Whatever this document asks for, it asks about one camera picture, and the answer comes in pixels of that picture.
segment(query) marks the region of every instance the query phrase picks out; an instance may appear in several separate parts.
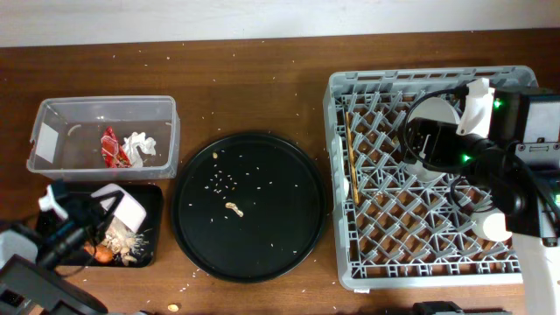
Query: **food scrap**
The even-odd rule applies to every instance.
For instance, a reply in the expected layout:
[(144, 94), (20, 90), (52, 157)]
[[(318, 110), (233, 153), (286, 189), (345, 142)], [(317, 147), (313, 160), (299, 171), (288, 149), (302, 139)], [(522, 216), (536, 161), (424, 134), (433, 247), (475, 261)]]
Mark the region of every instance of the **food scrap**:
[(226, 203), (226, 208), (234, 210), (235, 213), (240, 216), (240, 218), (243, 217), (243, 211), (239, 210), (235, 203), (233, 202)]
[(167, 309), (171, 312), (177, 312), (179, 310), (179, 306), (177, 304), (169, 304), (167, 305)]
[(101, 154), (105, 160), (105, 165), (109, 168), (131, 167), (129, 157), (124, 153), (123, 147), (119, 144), (111, 127), (107, 127), (103, 132)]

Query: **plastic dish rack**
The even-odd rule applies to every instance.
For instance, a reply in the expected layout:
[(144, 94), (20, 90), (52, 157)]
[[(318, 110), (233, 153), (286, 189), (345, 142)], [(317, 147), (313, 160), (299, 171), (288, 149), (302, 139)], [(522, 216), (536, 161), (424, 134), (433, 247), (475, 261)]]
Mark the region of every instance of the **plastic dish rack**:
[[(420, 182), (405, 170), (398, 150), (396, 131), (415, 99), (480, 77), (497, 87), (537, 86), (535, 74), (525, 66), (331, 76), (323, 110), (339, 280), (347, 289), (522, 283), (511, 242), (478, 238), (469, 216), (449, 200), (455, 177), (444, 174)], [(445, 97), (458, 107), (457, 100)], [(353, 148), (353, 162), (348, 148)], [(353, 199), (352, 167), (358, 204)], [(466, 182), (457, 189), (462, 205), (490, 200), (488, 192)]]

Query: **green light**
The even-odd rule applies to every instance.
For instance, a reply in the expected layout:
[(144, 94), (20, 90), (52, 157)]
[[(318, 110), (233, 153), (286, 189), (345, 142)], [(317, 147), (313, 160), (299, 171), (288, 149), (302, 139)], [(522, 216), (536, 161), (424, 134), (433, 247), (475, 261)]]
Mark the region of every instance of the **green light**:
[(466, 154), (463, 154), (463, 163), (468, 162), (470, 159), (473, 159), (472, 157), (467, 156)]
[(503, 104), (504, 104), (504, 103), (503, 103), (500, 99), (496, 99), (496, 100), (493, 102), (493, 107), (494, 107), (495, 109), (498, 109), (498, 108), (499, 108), (501, 105), (503, 105)]

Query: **wood grain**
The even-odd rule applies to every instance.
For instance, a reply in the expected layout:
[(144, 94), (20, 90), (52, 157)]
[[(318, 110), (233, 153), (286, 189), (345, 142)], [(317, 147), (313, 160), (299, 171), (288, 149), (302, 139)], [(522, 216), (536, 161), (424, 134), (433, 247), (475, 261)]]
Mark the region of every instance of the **wood grain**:
[[(330, 186), (321, 111), (330, 74), (526, 65), (541, 86), (560, 90), (559, 42), (559, 30), (532, 30), (0, 49), (1, 216), (36, 213), (49, 182), (25, 169), (32, 124), (45, 98), (171, 95), (181, 119), (181, 165), (225, 135), (271, 130), (316, 158)], [(251, 285), (214, 279), (196, 272), (174, 240), (168, 210), (174, 181), (157, 184), (166, 202), (155, 263), (144, 269), (88, 268), (70, 279), (112, 312), (168, 313), (169, 303), (181, 303), (181, 314), (384, 313), (420, 301), (451, 300), (468, 309), (525, 313), (520, 285), (367, 295), (345, 290), (337, 279), (331, 222), (317, 248), (285, 276)]]

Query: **black round plate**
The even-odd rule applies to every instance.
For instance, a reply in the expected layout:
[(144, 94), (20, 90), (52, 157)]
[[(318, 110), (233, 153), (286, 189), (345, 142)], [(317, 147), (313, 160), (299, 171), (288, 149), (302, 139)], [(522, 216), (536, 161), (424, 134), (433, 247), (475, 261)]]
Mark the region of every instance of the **black round plate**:
[(173, 233), (191, 261), (243, 283), (281, 276), (301, 263), (325, 217), (326, 192), (315, 164), (293, 144), (256, 133), (221, 139), (193, 157), (171, 208)]

